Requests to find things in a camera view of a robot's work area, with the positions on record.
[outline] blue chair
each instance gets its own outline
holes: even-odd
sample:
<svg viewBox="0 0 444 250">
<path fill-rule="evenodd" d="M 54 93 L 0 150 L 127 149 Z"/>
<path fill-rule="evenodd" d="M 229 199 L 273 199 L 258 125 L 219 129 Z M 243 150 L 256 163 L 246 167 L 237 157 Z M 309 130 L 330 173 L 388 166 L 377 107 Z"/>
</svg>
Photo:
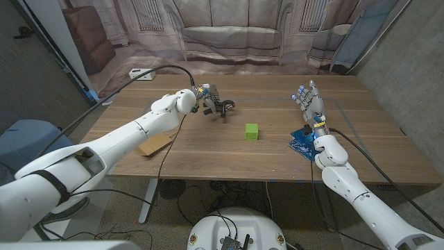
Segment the blue chair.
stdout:
<svg viewBox="0 0 444 250">
<path fill-rule="evenodd" d="M 8 128 L 0 136 L 0 185 L 13 181 L 13 175 L 34 160 L 59 132 L 53 124 L 34 119 L 19 120 Z M 63 135 L 45 153 L 72 144 L 72 141 Z"/>
</svg>

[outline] power strip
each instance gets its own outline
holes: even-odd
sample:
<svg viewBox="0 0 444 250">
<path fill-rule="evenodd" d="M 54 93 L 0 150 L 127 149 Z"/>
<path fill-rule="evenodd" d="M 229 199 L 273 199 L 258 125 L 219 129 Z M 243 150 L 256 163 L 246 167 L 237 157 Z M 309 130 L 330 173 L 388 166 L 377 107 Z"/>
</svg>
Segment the power strip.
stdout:
<svg viewBox="0 0 444 250">
<path fill-rule="evenodd" d="M 140 74 L 147 72 L 148 70 L 151 70 L 151 69 L 132 69 L 129 73 L 130 78 L 133 79 L 134 77 L 139 76 Z M 151 72 L 149 74 L 142 76 L 138 80 L 153 80 L 154 76 L 155 76 L 155 72 Z"/>
</svg>

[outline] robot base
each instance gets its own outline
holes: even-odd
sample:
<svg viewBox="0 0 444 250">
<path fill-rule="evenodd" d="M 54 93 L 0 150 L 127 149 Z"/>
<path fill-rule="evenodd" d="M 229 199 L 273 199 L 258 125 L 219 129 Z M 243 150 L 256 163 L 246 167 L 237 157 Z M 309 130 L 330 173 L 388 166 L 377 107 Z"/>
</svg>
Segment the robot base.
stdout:
<svg viewBox="0 0 444 250">
<path fill-rule="evenodd" d="M 246 235 L 250 235 L 250 244 L 247 250 L 284 250 L 287 249 L 284 235 L 280 227 L 267 216 L 250 208 L 224 208 L 219 212 L 222 216 L 231 219 L 237 227 L 228 219 L 225 219 L 230 227 L 231 239 L 235 240 L 238 246 L 243 247 Z M 228 236 L 228 227 L 217 211 L 202 218 L 191 230 L 188 238 L 188 250 L 213 250 L 225 249 L 223 246 L 225 237 Z"/>
</svg>

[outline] cable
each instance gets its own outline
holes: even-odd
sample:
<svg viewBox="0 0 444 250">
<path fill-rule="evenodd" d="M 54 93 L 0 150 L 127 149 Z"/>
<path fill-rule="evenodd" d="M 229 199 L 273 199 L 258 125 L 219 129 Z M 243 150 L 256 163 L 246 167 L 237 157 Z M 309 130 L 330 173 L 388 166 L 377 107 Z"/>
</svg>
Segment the cable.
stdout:
<svg viewBox="0 0 444 250">
<path fill-rule="evenodd" d="M 33 227 L 34 231 L 37 233 L 37 235 L 40 237 L 40 239 L 44 241 L 51 240 L 48 235 L 43 231 L 42 227 L 40 226 L 40 223 L 37 223 Z"/>
<path fill-rule="evenodd" d="M 275 221 L 275 218 L 273 216 L 273 207 L 271 205 L 271 199 L 270 194 L 268 193 L 268 182 L 265 182 L 265 190 L 266 190 L 266 196 L 268 197 L 268 202 L 270 203 L 270 210 L 271 210 L 271 219 Z"/>
<path fill-rule="evenodd" d="M 180 125 L 179 125 L 179 129 L 178 129 L 178 131 L 176 132 L 176 136 L 174 137 L 173 141 L 171 142 L 171 144 L 170 144 L 170 146 L 169 146 L 169 148 L 168 148 L 167 153 L 165 154 L 165 156 L 164 156 L 162 162 L 160 163 L 159 172 L 157 173 L 157 179 L 158 179 L 158 180 L 159 180 L 159 178 L 160 178 L 160 171 L 162 170 L 162 167 L 163 167 L 163 165 L 164 165 L 164 163 L 165 163 L 165 159 L 167 159 L 167 156 L 168 156 L 169 151 L 170 151 L 171 148 L 173 147 L 173 144 L 174 144 L 174 142 L 176 141 L 176 138 L 179 136 L 180 128 L 182 128 L 182 124 L 183 124 L 183 121 L 185 120 L 185 117 L 186 117 L 186 116 L 187 116 L 187 115 L 184 115 L 184 116 L 183 116 L 182 121 L 180 122 Z M 158 196 L 158 194 L 159 194 L 159 185 L 160 185 L 160 181 L 157 182 L 157 185 L 156 185 L 156 187 L 155 187 L 155 189 L 157 190 L 157 192 L 155 193 L 156 198 L 157 198 L 157 196 Z"/>
<path fill-rule="evenodd" d="M 313 161 L 312 161 L 312 160 L 310 160 L 310 167 L 311 167 L 311 184 L 313 185 L 314 203 L 315 203 L 315 205 L 316 205 L 316 209 L 318 210 L 319 217 L 321 217 L 321 219 L 322 219 L 322 220 L 323 220 L 323 221 L 324 221 L 324 222 L 325 222 L 330 228 L 332 228 L 333 231 L 339 233 L 340 235 L 342 235 L 342 236 L 344 236 L 344 237 L 347 237 L 347 238 L 349 238 L 349 239 L 351 239 L 351 240 L 354 240 L 354 241 L 356 241 L 356 242 L 359 242 L 359 243 L 361 243 L 361 244 L 365 244 L 366 246 L 372 247 L 372 248 L 374 248 L 374 249 L 384 250 L 384 249 L 382 249 L 382 248 L 379 248 L 379 247 L 373 246 L 372 244 L 369 244 L 369 243 L 363 242 L 363 241 L 358 240 L 358 239 L 355 239 L 355 238 L 353 238 L 353 237 L 351 237 L 351 236 L 349 236 L 349 235 L 346 235 L 345 233 L 340 232 L 337 228 L 334 228 L 332 225 L 330 225 L 330 223 L 328 223 L 328 221 L 326 220 L 326 218 L 324 218 L 324 216 L 322 215 L 321 210 L 319 209 L 319 205 L 318 205 L 318 199 L 319 199 L 319 196 L 318 196 L 318 193 L 317 193 L 317 191 L 316 191 L 316 187 L 315 187 L 315 185 L 314 185 L 314 177 L 313 177 Z"/>
<path fill-rule="evenodd" d="M 288 243 L 288 242 L 285 242 L 285 244 L 287 244 L 287 246 L 289 246 L 292 249 L 299 250 L 299 249 L 295 248 L 294 246 L 290 245 L 290 243 Z"/>
<path fill-rule="evenodd" d="M 170 147 L 168 148 L 168 151 L 167 151 L 167 153 L 165 154 L 164 159 L 163 159 L 162 162 L 160 163 L 159 173 L 157 174 L 157 179 L 159 179 L 159 177 L 160 177 L 160 170 L 162 170 L 162 166 L 163 166 L 164 163 L 165 163 L 165 159 L 167 159 L 167 155 L 168 155 L 169 151 L 171 150 L 171 147 L 173 147 L 173 144 L 174 144 L 174 142 L 176 141 L 176 138 L 177 138 L 178 135 L 179 135 L 180 128 L 182 128 L 182 124 L 183 124 L 183 121 L 185 120 L 185 117 L 186 117 L 186 116 L 187 116 L 187 115 L 184 115 L 184 116 L 183 116 L 182 121 L 180 122 L 180 125 L 179 125 L 178 132 L 176 133 L 176 136 L 174 137 L 173 141 L 171 142 L 171 145 L 170 145 Z"/>
<path fill-rule="evenodd" d="M 418 204 L 416 204 L 414 201 L 412 201 L 407 195 L 399 189 L 399 187 L 378 167 L 376 162 L 372 160 L 372 158 L 364 151 L 362 150 L 355 142 L 353 142 L 347 135 L 344 135 L 342 132 L 336 130 L 335 128 L 330 128 L 330 131 L 336 132 L 339 135 L 342 135 L 349 143 L 351 143 L 353 146 L 355 146 L 366 158 L 367 160 L 375 167 L 375 169 L 381 173 L 381 175 L 389 181 L 389 183 L 411 204 L 413 205 L 416 210 L 418 210 L 422 215 L 424 215 L 433 225 L 435 225 L 436 228 L 438 228 L 442 233 L 444 233 L 444 228 L 436 222 L 429 214 L 427 214 Z"/>
<path fill-rule="evenodd" d="M 88 114 L 90 114 L 93 110 L 95 110 L 97 107 L 99 107 L 102 103 L 104 103 L 105 101 L 107 101 L 109 98 L 111 98 L 112 96 L 114 96 L 115 94 L 119 93 L 120 91 L 122 91 L 126 86 L 130 85 L 133 81 L 136 81 L 137 79 L 139 79 L 140 77 L 146 75 L 146 74 L 150 74 L 151 72 L 154 72 L 156 70 L 159 69 L 163 69 L 166 67 L 173 67 L 176 69 L 181 69 L 183 70 L 185 73 L 188 74 L 189 76 L 189 81 L 191 83 L 191 86 L 194 86 L 194 79 L 193 76 L 191 75 L 191 73 L 189 73 L 188 70 L 186 70 L 185 68 L 182 68 L 180 66 L 176 66 L 176 65 L 164 65 L 164 66 L 160 66 L 160 67 L 156 67 L 154 69 L 150 69 L 147 72 L 144 72 L 136 77 L 134 77 L 133 79 L 129 80 L 127 83 L 123 84 L 120 88 L 118 88 L 117 90 L 115 90 L 113 93 L 111 93 L 109 96 L 107 96 L 106 98 L 100 100 L 99 102 L 97 102 L 94 106 L 92 106 L 91 108 L 89 108 L 89 110 L 87 110 L 86 112 L 84 112 L 80 117 L 78 117 L 76 120 L 74 120 L 74 122 L 70 123 L 70 125 L 68 125 L 66 128 L 64 128 L 57 136 L 55 136 L 50 142 L 48 142 L 46 144 L 46 146 L 36 155 L 35 159 L 39 158 L 40 156 L 43 156 L 44 152 L 46 150 L 49 149 L 49 147 L 56 142 L 56 140 L 58 140 L 58 138 L 60 138 L 62 135 L 64 135 L 70 128 L 72 128 L 74 125 L 76 125 L 80 120 L 82 120 L 83 118 L 85 118 Z"/>
<path fill-rule="evenodd" d="M 69 239 L 71 239 L 71 238 L 74 238 L 74 237 L 76 237 L 77 235 L 81 235 L 81 234 L 89 234 L 89 235 L 92 235 L 92 236 L 94 236 L 94 239 L 96 238 L 96 237 L 98 237 L 97 235 L 95 235 L 95 234 L 93 234 L 93 233 L 88 233 L 88 232 L 79 232 L 79 233 L 76 233 L 75 235 L 73 235 L 73 236 L 69 236 L 68 238 L 66 238 L 66 240 L 69 240 Z"/>
<path fill-rule="evenodd" d="M 217 213 L 219 214 L 219 216 L 222 218 L 223 222 L 225 222 L 225 225 L 227 225 L 227 228 L 228 228 L 228 237 L 231 239 L 231 230 L 230 230 L 230 227 L 228 226 L 227 221 L 225 221 L 225 219 L 222 217 L 221 212 L 219 212 L 219 209 L 216 210 L 216 211 L 217 211 Z"/>
<path fill-rule="evenodd" d="M 43 228 L 43 230 L 45 230 L 46 232 L 48 232 L 48 233 L 50 233 L 50 234 L 56 236 L 59 240 L 66 240 L 66 239 L 64 239 L 62 236 L 60 236 L 59 234 L 57 234 L 56 232 L 47 229 L 47 228 L 43 225 L 43 223 L 40 223 L 40 226 Z"/>
<path fill-rule="evenodd" d="M 149 204 L 149 205 L 156 206 L 156 205 L 153 205 L 153 204 L 151 204 L 150 202 L 147 202 L 146 200 L 144 200 L 144 199 L 142 199 L 142 198 L 139 198 L 139 197 L 137 197 L 137 196 L 135 196 L 135 195 L 128 194 L 127 192 L 124 192 L 124 191 L 113 190 L 113 189 L 86 190 L 86 191 L 81 191 L 81 192 L 73 193 L 73 194 L 71 194 L 71 196 L 73 197 L 73 196 L 75 196 L 75 195 L 84 194 L 84 193 L 88 193 L 88 192 L 103 192 L 103 191 L 118 192 L 119 194 L 124 194 L 124 195 L 129 196 L 129 197 L 132 197 L 132 198 L 134 198 L 134 199 L 138 199 L 139 201 L 143 201 L 144 203 L 147 203 L 147 204 Z"/>
<path fill-rule="evenodd" d="M 100 240 L 103 240 L 103 237 L 105 237 L 105 235 L 107 235 L 107 234 L 109 233 L 110 236 L 108 236 L 108 239 L 107 239 L 107 240 L 110 240 L 111 237 L 114 236 L 114 235 L 116 235 L 116 234 L 129 234 L 129 233 L 144 232 L 144 233 L 148 233 L 148 235 L 150 236 L 150 239 L 151 239 L 151 242 L 150 242 L 150 248 L 149 248 L 149 249 L 151 249 L 151 248 L 153 247 L 153 236 L 151 235 L 150 232 L 145 231 L 145 230 L 142 230 L 142 229 L 130 230 L 130 231 L 122 231 L 122 232 L 117 231 L 117 232 L 116 232 L 116 231 L 113 231 L 115 226 L 116 226 L 116 225 L 114 225 L 109 231 L 104 232 L 104 233 L 97 233 L 97 234 L 93 234 L 93 233 L 89 233 L 89 232 L 80 232 L 80 233 L 76 233 L 75 235 L 68 237 L 66 240 L 69 240 L 69 239 L 71 239 L 71 238 L 74 238 L 74 237 L 76 237 L 77 235 L 80 235 L 80 234 L 88 234 L 88 235 L 92 235 L 92 236 L 94 236 L 94 239 L 95 239 L 95 240 L 97 240 L 97 238 L 100 239 Z"/>
<path fill-rule="evenodd" d="M 178 205 L 179 213 L 182 215 L 182 217 L 183 217 L 184 219 L 186 219 L 187 222 L 188 222 L 191 226 L 194 226 L 193 222 L 191 222 L 191 221 L 190 221 L 190 220 L 184 215 L 184 213 L 182 212 L 182 210 L 180 209 L 180 206 L 179 206 L 179 198 L 176 200 L 176 203 L 177 203 L 177 205 Z"/>
<path fill-rule="evenodd" d="M 189 188 L 198 188 L 198 189 L 199 189 L 199 192 L 200 192 L 200 201 L 202 202 L 202 205 L 203 205 L 204 209 L 205 209 L 205 210 L 207 211 L 207 213 L 208 213 L 209 211 L 208 211 L 207 207 L 205 206 L 205 204 L 203 203 L 203 198 L 202 198 L 202 188 L 200 188 L 200 187 L 197 186 L 197 185 L 191 185 L 191 186 L 185 188 L 185 190 L 183 191 L 182 194 L 184 194 L 185 191 L 187 191 Z M 179 198 L 178 198 L 177 201 L 176 201 L 177 206 L 178 206 L 179 213 L 182 215 L 182 217 L 183 217 L 185 220 L 187 220 L 187 222 L 188 222 L 190 225 L 194 226 L 194 223 L 191 222 L 191 221 L 185 216 L 185 214 L 182 212 L 182 210 L 180 209 Z"/>
<path fill-rule="evenodd" d="M 206 215 L 206 216 L 204 216 L 204 218 L 205 218 L 205 217 L 210 217 L 210 216 L 216 216 L 216 217 L 220 217 L 220 218 L 223 218 L 223 219 L 227 219 L 227 220 L 229 220 L 231 223 L 233 223 L 234 228 L 236 229 L 236 235 L 235 235 L 234 239 L 235 239 L 235 240 L 237 239 L 237 226 L 236 226 L 236 224 L 235 224 L 230 218 L 225 217 L 225 216 L 223 216 L 223 215 Z"/>
</svg>

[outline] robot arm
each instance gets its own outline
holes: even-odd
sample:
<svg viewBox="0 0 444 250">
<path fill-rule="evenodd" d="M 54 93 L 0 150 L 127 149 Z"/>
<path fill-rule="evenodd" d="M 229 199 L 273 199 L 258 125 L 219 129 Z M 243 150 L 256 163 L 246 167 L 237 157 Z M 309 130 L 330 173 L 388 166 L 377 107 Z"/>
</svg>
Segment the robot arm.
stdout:
<svg viewBox="0 0 444 250">
<path fill-rule="evenodd" d="M 18 241 L 49 212 L 61 213 L 78 203 L 87 194 L 71 193 L 96 187 L 145 140 L 179 126 L 178 113 L 196 112 L 200 99 L 214 107 L 213 113 L 225 114 L 214 85 L 193 86 L 163 96 L 150 112 L 97 140 L 52 151 L 21 168 L 16 181 L 0 187 L 0 242 Z"/>
<path fill-rule="evenodd" d="M 304 120 L 313 129 L 315 156 L 322 170 L 322 180 L 329 189 L 343 197 L 358 212 L 387 249 L 442 249 L 444 240 L 405 222 L 395 211 L 374 195 L 360 180 L 348 162 L 347 151 L 329 135 L 322 99 L 313 81 L 312 91 L 303 85 L 293 99 L 304 112 Z"/>
</svg>

